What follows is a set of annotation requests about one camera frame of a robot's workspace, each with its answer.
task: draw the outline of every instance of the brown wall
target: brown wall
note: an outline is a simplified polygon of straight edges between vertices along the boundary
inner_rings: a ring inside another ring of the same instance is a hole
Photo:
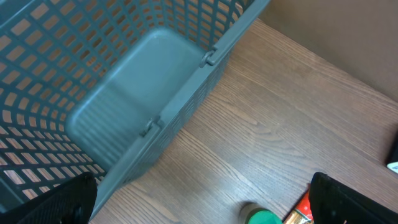
[[[260,18],[398,101],[398,0],[272,0]]]

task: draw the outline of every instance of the laundry basket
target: laundry basket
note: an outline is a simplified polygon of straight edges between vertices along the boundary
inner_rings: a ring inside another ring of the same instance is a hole
[[[268,0],[0,1],[0,212],[154,164]]]

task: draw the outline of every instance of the wood grain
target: wood grain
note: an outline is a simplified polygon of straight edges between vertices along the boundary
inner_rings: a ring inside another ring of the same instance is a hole
[[[398,104],[256,21],[158,163],[92,223],[235,223],[255,201],[285,217],[323,171],[398,211],[384,167]]]

